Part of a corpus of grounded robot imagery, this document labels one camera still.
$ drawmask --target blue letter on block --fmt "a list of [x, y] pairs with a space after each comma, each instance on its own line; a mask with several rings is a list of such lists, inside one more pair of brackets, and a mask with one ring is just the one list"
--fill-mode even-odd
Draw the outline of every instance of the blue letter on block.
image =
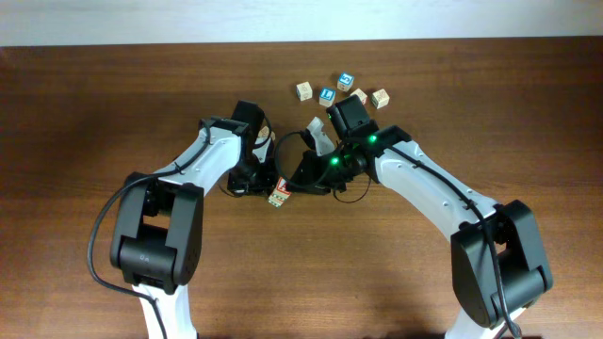
[[339, 76], [339, 82], [344, 85], [349, 85], [352, 81], [354, 81], [354, 77], [347, 73], [341, 73], [341, 76]]
[[324, 99], [324, 100], [331, 100], [333, 99], [333, 96], [335, 95], [335, 91], [332, 89], [322, 89], [322, 92], [320, 93], [320, 98]]

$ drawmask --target white wall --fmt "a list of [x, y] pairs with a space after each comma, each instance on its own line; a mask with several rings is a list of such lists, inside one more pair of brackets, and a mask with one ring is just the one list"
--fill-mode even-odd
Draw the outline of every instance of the white wall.
[[0, 45], [602, 34], [602, 0], [0, 0]]

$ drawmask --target small cube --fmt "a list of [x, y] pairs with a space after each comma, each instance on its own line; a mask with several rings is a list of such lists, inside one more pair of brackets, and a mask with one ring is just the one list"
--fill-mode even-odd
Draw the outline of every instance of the small cube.
[[306, 81], [304, 83], [299, 84], [296, 90], [298, 92], [298, 97], [300, 98], [300, 101], [312, 98], [312, 87], [310, 87], [309, 82]]
[[387, 95], [385, 89], [380, 89], [373, 93], [370, 101], [375, 105], [375, 107], [377, 107], [377, 109], [379, 109], [389, 104], [389, 95]]
[[325, 107], [331, 107], [334, 100], [335, 100], [334, 89], [329, 89], [329, 88], [322, 89], [322, 91], [320, 92], [320, 99], [318, 100], [318, 102], [321, 105], [323, 105]]
[[348, 91], [351, 89], [351, 85], [354, 83], [354, 77], [347, 74], [341, 73], [339, 76], [339, 80], [337, 81], [337, 88], [343, 91]]
[[360, 98], [362, 105], [367, 103], [367, 95], [361, 89], [357, 89], [357, 90], [353, 91], [350, 94], [350, 96], [352, 96], [352, 95], [358, 95], [358, 98]]

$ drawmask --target wooden table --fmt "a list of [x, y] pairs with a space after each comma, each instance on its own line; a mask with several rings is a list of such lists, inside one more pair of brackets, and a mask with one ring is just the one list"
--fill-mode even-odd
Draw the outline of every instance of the wooden table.
[[[277, 136], [324, 117], [318, 91], [300, 103], [294, 86], [334, 87], [341, 72], [390, 94], [385, 108], [368, 105], [381, 126], [402, 127], [479, 192], [532, 208], [555, 287], [519, 319], [524, 333], [600, 338], [602, 38], [2, 48], [0, 336], [146, 337], [139, 302], [86, 268], [102, 204], [238, 99], [259, 103]], [[292, 171], [302, 143], [287, 147]], [[204, 207], [190, 284], [203, 335], [406, 338], [443, 332], [458, 313], [448, 242], [382, 186], [353, 205], [294, 195], [279, 210], [213, 189]], [[95, 258], [121, 282], [108, 261], [115, 214]]]

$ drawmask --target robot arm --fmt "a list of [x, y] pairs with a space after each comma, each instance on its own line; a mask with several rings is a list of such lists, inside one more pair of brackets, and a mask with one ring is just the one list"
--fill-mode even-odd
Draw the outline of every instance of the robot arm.
[[[380, 129], [356, 96], [328, 108], [327, 116], [341, 143], [324, 155], [306, 151], [287, 188], [312, 194], [343, 191], [345, 183], [366, 173], [424, 214], [450, 241], [453, 288], [463, 307], [448, 339], [493, 338], [504, 325], [503, 305], [509, 318], [517, 317], [552, 287], [538, 227], [525, 204], [502, 205], [461, 183], [399, 127]], [[315, 140], [308, 142], [308, 130], [300, 134], [311, 149], [326, 138], [312, 134]], [[503, 252], [495, 251], [496, 257], [494, 241], [506, 245]]]
[[[257, 105], [239, 102], [231, 119], [206, 123], [210, 138], [200, 125], [196, 140], [155, 172], [172, 175], [134, 186], [122, 197], [110, 259], [136, 292], [155, 300], [158, 316], [151, 303], [140, 299], [150, 338], [163, 337], [160, 321], [169, 339], [197, 338], [187, 284], [201, 256], [204, 195], [225, 172], [230, 172], [229, 189], [238, 196], [274, 188], [272, 139], [269, 132], [258, 137], [264, 118]], [[133, 173], [126, 184], [141, 177]], [[169, 229], [153, 225], [159, 214], [170, 216]]]

